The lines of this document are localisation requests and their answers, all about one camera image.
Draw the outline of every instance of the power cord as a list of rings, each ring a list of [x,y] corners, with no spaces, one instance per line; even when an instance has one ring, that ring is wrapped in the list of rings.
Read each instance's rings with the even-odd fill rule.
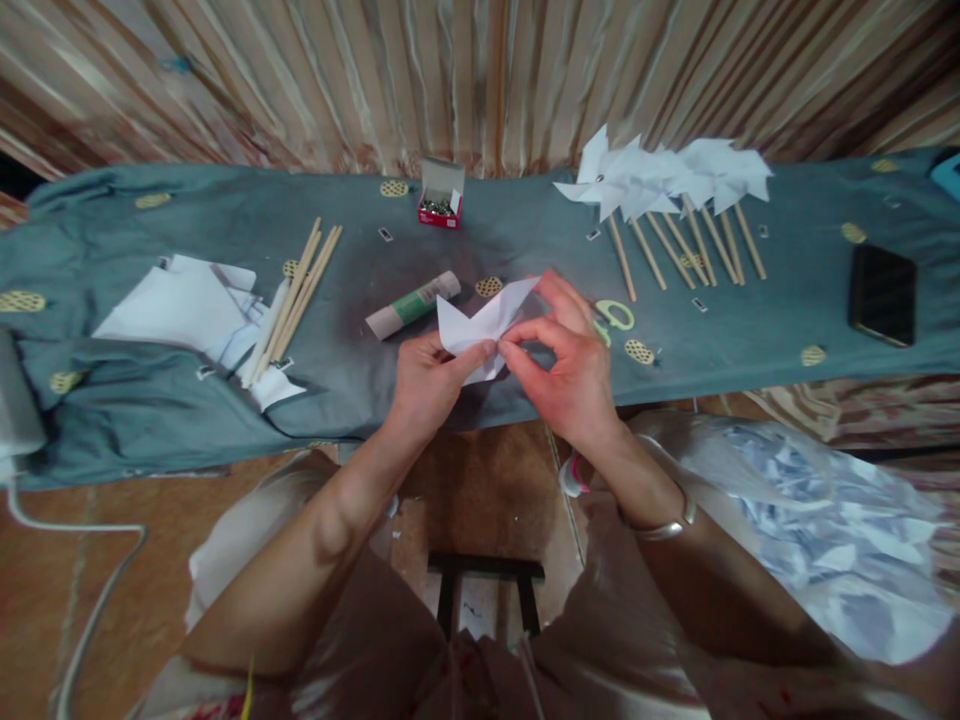
[[[50,530],[53,532],[135,532],[138,535],[137,544],[134,545],[133,550],[117,565],[113,574],[110,575],[106,584],[103,586],[100,597],[97,599],[97,604],[93,606],[93,611],[90,613],[90,619],[87,620],[87,626],[83,629],[83,635],[80,636],[80,640],[77,642],[77,648],[73,651],[73,656],[70,658],[70,664],[67,666],[67,672],[63,676],[63,682],[60,684],[60,694],[57,697],[57,712],[55,717],[56,720],[70,720],[70,696],[73,694],[73,686],[76,683],[77,675],[80,673],[80,664],[83,662],[83,656],[87,651],[87,647],[90,645],[90,640],[93,638],[97,622],[100,620],[100,614],[103,612],[103,608],[106,606],[107,599],[110,597],[110,593],[113,592],[117,580],[120,579],[123,571],[127,569],[127,565],[137,556],[137,553],[140,552],[144,543],[147,541],[147,527],[146,525],[64,525],[61,523],[46,523],[33,520],[27,517],[20,507],[20,502],[17,497],[18,477],[19,473],[14,473],[10,477],[0,477],[0,486],[7,489],[7,507],[10,508],[10,514],[24,527],[35,530]]]

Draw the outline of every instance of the smartphone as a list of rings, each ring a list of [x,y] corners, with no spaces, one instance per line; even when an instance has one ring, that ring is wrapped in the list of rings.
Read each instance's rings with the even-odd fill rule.
[[[850,325],[896,347],[914,343],[917,266],[887,250],[860,245],[853,255]]]

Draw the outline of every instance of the scissors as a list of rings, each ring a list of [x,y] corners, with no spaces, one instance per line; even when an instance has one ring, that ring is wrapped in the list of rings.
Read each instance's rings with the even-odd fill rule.
[[[617,330],[631,330],[634,325],[633,313],[630,312],[628,308],[623,303],[618,303],[616,300],[598,300],[596,303],[591,305],[594,314],[599,318],[593,321],[593,327],[596,329],[597,334],[603,339],[607,347],[610,347],[613,343],[610,340],[610,331],[601,324],[601,320],[606,325],[609,325],[612,328]],[[613,314],[614,310],[619,310],[623,313],[623,320],[618,318]]]

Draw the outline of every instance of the tiled floor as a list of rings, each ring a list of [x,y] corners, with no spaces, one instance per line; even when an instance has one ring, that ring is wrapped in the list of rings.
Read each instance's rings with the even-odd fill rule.
[[[734,397],[700,398],[698,407],[767,419]],[[689,401],[672,405],[693,409]],[[427,573],[429,550],[538,561],[546,581],[535,592],[546,625],[561,611],[586,547],[585,519],[556,480],[569,452],[540,422],[439,438],[412,469],[385,529],[391,564],[435,611],[440,580]],[[150,528],[82,665],[75,717],[125,716],[182,640],[190,553],[226,508],[284,460],[238,463],[227,478],[143,479],[23,496],[25,511],[38,519]],[[0,513],[0,717],[48,716],[90,610],[133,542],[132,535],[41,533]],[[521,633],[516,587],[465,580],[460,621],[474,635],[512,643]],[[923,682],[911,676],[908,686],[929,684],[928,673],[911,672]],[[951,693],[939,682],[927,695],[945,707]]]

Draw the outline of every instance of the wooden stick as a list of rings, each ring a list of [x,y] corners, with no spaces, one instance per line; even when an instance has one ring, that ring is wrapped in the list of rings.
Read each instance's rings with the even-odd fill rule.
[[[687,260],[690,265],[693,267],[694,272],[697,273],[697,277],[700,278],[700,282],[703,283],[704,287],[710,284],[710,281],[707,280],[707,276],[703,274],[703,270],[700,269],[700,266],[697,264],[696,258],[693,257],[693,251],[690,250],[690,246],[687,245],[687,241],[683,239],[683,233],[680,232],[680,229],[677,227],[677,224],[673,222],[673,218],[670,217],[668,213],[660,213],[663,216],[663,219],[667,223],[667,227],[670,228],[670,232],[673,233],[673,236],[677,239],[677,242],[680,243],[680,249],[683,250],[683,254],[687,256]]]
[[[290,281],[290,290],[287,292],[287,297],[283,300],[280,314],[277,316],[277,323],[273,327],[273,335],[270,336],[270,342],[267,343],[267,349],[263,353],[263,357],[260,358],[260,363],[253,373],[253,380],[251,382],[255,383],[260,379],[260,375],[267,369],[267,365],[270,364],[270,359],[277,349],[277,343],[280,342],[280,333],[287,323],[287,318],[293,309],[294,302],[300,292],[300,287],[303,285],[303,278],[307,274],[313,253],[317,249],[317,245],[320,244],[320,234],[320,218],[317,218],[317,221],[313,224],[313,230],[310,232],[310,238],[307,240],[306,247],[303,248],[303,254],[300,256],[300,264],[297,265],[297,271],[293,274],[293,280]]]
[[[737,252],[737,237],[733,234],[733,228],[730,227],[730,218],[727,217],[726,210],[720,213],[720,224],[723,225],[723,233],[727,236],[730,260],[733,262],[733,269],[737,273],[737,284],[746,285],[747,281],[743,278],[743,266],[740,265],[740,253]]]
[[[270,336],[273,335],[273,329],[277,326],[277,317],[280,315],[280,308],[283,306],[283,301],[287,299],[287,293],[289,292],[290,281],[284,278],[283,282],[280,283],[280,286],[277,288],[276,294],[273,296],[270,309],[267,311],[267,314],[264,315],[263,324],[260,326],[260,334],[257,336],[257,344],[254,345],[253,352],[250,354],[250,360],[247,361],[247,370],[244,372],[240,382],[244,390],[249,390],[253,384],[253,374],[260,365],[260,359],[267,349],[267,343],[270,341]]]
[[[695,208],[690,201],[690,196],[686,193],[683,193],[683,206],[687,210],[690,227],[693,229],[693,237],[697,240],[697,249],[700,251],[700,257],[703,258],[703,266],[707,269],[707,277],[710,278],[710,284],[716,287],[717,276],[713,274],[713,264],[710,262],[710,256],[707,254],[707,246],[703,244],[703,235],[700,234],[700,226],[697,225],[697,216],[694,214]]]
[[[330,262],[330,256],[333,255],[333,250],[337,247],[337,242],[340,240],[340,233],[342,232],[343,227],[340,225],[337,225],[333,228],[333,230],[330,232],[330,236],[327,238],[326,244],[323,246],[323,250],[320,252],[320,256],[317,258],[316,263],[314,263],[313,268],[310,270],[310,281],[304,288],[303,292],[300,293],[300,298],[297,300],[297,305],[290,315],[290,322],[287,323],[287,327],[283,332],[283,336],[280,338],[280,344],[277,345],[277,353],[274,357],[275,360],[280,360],[283,358],[283,354],[287,351],[290,341],[297,332],[297,327],[300,325],[300,318],[303,317],[303,313],[307,309],[307,304],[313,297],[313,293],[317,289],[317,285],[320,284],[320,278],[323,275],[323,271],[327,269],[327,263]]]
[[[630,218],[630,224],[633,226],[633,232],[637,236],[637,240],[640,241],[640,247],[643,249],[643,254],[647,256],[647,262],[650,263],[650,269],[653,270],[653,275],[657,278],[657,283],[660,285],[660,289],[666,290],[667,284],[663,281],[663,275],[660,274],[660,268],[657,267],[657,261],[653,257],[653,253],[650,252],[650,246],[647,245],[647,239],[643,236],[643,231],[637,224],[637,219]]]
[[[757,269],[757,275],[761,280],[767,279],[767,271],[763,267],[763,260],[760,259],[760,253],[757,252],[757,246],[753,242],[753,233],[750,232],[750,226],[747,225],[747,218],[740,208],[740,203],[734,203],[734,211],[737,213],[737,220],[740,221],[740,229],[743,230],[743,236],[747,240],[747,250],[750,251],[750,257],[753,260],[753,266]]]
[[[720,239],[720,233],[717,232],[717,226],[713,224],[713,218],[710,217],[710,211],[706,207],[700,208],[700,213],[703,215],[703,220],[707,224],[707,229],[710,231],[710,235],[713,237],[713,244],[717,246],[717,252],[720,253],[720,259],[723,260],[723,266],[727,269],[727,273],[730,275],[730,281],[734,285],[740,284],[740,278],[737,277],[736,270],[733,269],[733,265],[730,264],[730,256],[727,255],[727,249],[723,246],[723,240]]]
[[[696,290],[697,286],[693,284],[693,280],[691,280],[690,276],[687,275],[687,269],[683,267],[683,263],[680,262],[680,258],[677,257],[677,251],[673,249],[673,245],[670,244],[670,242],[667,240],[667,236],[663,234],[663,230],[661,230],[660,226],[657,225],[657,221],[653,217],[653,213],[647,213],[647,220],[650,221],[650,226],[657,234],[657,237],[660,238],[660,242],[663,244],[663,249],[667,251],[667,255],[670,256],[671,260],[673,260],[673,264],[683,277],[683,281],[687,283],[691,290]]]
[[[633,278],[630,277],[630,266],[627,265],[627,255],[623,252],[623,241],[620,240],[620,231],[617,230],[617,222],[613,215],[607,218],[610,221],[610,230],[613,233],[613,244],[617,248],[617,255],[620,257],[620,269],[623,270],[623,279],[627,283],[627,293],[630,295],[630,302],[637,301],[637,293],[633,289]]]

